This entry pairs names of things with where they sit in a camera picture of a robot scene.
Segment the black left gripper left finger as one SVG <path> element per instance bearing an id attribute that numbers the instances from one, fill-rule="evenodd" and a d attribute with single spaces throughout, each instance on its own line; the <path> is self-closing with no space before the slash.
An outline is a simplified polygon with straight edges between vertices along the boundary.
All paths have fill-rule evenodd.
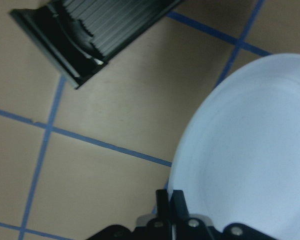
<path id="1" fill-rule="evenodd" d="M 156 213 L 142 215 L 136 220 L 135 240 L 171 240 L 169 196 L 166 189 L 156 190 Z"/>

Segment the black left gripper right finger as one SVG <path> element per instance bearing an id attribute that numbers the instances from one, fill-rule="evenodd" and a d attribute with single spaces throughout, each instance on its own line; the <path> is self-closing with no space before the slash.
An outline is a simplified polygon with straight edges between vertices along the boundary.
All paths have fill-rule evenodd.
<path id="1" fill-rule="evenodd" d="M 174 190 L 170 200 L 176 240 L 214 240 L 212 221 L 204 215 L 190 214 L 182 190 Z"/>

